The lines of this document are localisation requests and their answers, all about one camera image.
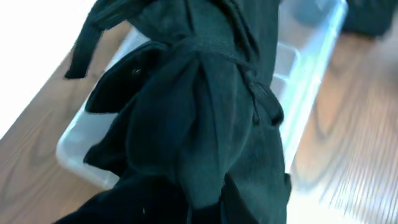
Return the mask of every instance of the wood grain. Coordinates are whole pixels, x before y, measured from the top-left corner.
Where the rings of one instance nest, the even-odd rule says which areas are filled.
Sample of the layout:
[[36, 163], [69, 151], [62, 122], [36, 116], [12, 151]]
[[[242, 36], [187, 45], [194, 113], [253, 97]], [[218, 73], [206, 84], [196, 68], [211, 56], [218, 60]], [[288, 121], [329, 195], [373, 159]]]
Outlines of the wood grain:
[[294, 194], [363, 223], [398, 223], [395, 31], [340, 37], [292, 167]]
[[105, 33], [84, 80], [63, 79], [67, 57], [1, 139], [0, 223], [51, 223], [100, 191], [63, 170], [55, 146], [129, 29]]

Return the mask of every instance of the table surface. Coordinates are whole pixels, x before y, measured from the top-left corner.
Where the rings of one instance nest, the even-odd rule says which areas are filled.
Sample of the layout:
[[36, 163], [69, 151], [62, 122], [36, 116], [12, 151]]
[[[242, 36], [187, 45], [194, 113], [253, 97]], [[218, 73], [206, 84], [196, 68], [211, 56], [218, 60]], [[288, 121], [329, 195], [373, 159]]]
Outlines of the table surface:
[[[50, 223], [100, 191], [63, 170], [55, 146], [129, 29], [105, 33], [84, 80], [62, 78], [67, 57], [0, 140], [0, 223]], [[292, 169], [289, 223], [397, 220], [396, 37], [340, 37]]]
[[0, 139], [69, 53], [95, 0], [21, 0], [0, 7]]

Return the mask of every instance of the clear plastic container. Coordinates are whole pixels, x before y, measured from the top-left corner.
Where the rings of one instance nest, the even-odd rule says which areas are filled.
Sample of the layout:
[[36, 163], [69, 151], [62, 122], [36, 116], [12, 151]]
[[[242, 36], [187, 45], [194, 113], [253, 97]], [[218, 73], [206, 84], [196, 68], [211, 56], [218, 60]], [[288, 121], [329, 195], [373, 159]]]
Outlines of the clear plastic container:
[[[285, 0], [279, 9], [279, 43], [272, 91], [285, 113], [280, 127], [286, 171], [294, 159], [318, 93], [336, 39], [345, 17], [344, 0]], [[110, 68], [121, 57], [148, 39], [132, 29], [113, 57]], [[116, 114], [88, 114], [84, 105], [57, 145], [61, 166], [103, 189], [118, 177], [83, 163], [89, 148], [106, 134]]]

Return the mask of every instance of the black object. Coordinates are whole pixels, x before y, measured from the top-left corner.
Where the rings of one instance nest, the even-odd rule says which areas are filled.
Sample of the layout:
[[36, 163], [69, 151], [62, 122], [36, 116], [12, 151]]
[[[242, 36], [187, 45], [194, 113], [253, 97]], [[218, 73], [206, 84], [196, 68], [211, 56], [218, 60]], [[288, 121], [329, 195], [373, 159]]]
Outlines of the black object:
[[[150, 223], [285, 223], [291, 185], [279, 133], [283, 111], [269, 88], [278, 6], [97, 1], [67, 78], [85, 76], [102, 31], [125, 19], [151, 41], [104, 74], [86, 107], [119, 114], [85, 162], [123, 176], [62, 221], [96, 215], [99, 222], [146, 223], [140, 214], [150, 207], [149, 218], [163, 217]], [[175, 194], [183, 199], [168, 205]]]
[[379, 37], [391, 28], [398, 0], [347, 0], [347, 3], [343, 31]]
[[[347, 3], [342, 31], [379, 37], [391, 28], [398, 0], [347, 0]], [[335, 5], [335, 0], [298, 0], [291, 10], [301, 24], [316, 27], [330, 16]]]

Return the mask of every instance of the dark green garment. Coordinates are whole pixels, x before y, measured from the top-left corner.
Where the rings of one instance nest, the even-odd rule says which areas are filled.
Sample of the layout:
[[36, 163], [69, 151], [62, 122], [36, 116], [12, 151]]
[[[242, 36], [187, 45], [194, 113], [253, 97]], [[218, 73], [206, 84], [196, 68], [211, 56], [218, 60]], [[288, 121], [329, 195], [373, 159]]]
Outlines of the dark green garment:
[[[85, 162], [117, 175], [130, 167], [165, 177], [194, 211], [223, 203], [228, 223], [242, 214], [285, 223], [291, 186], [283, 112], [269, 89], [279, 1], [104, 2], [88, 16], [68, 78], [85, 75], [95, 48], [86, 44], [87, 30], [96, 42], [99, 30], [128, 19], [151, 41], [105, 73], [91, 94], [86, 110], [119, 115]], [[221, 197], [225, 182], [236, 191]]]
[[[370, 38], [383, 36], [392, 27], [398, 0], [347, 0], [348, 13], [342, 31]], [[292, 7], [296, 20], [306, 26], [320, 26], [342, 4], [336, 0], [298, 0]]]

